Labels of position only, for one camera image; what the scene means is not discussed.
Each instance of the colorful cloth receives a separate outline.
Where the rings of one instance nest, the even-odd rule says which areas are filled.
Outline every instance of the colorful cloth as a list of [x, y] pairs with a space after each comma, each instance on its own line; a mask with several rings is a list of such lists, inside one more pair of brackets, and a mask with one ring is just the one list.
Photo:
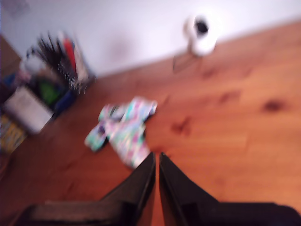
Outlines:
[[27, 134], [5, 114], [0, 117], [0, 126], [1, 150], [12, 153], [25, 140]]
[[135, 97], [127, 105], [106, 105], [99, 114], [99, 123], [85, 139], [92, 151], [101, 148], [108, 138], [120, 159], [136, 168], [150, 153], [144, 140], [144, 121], [153, 115], [156, 101]]

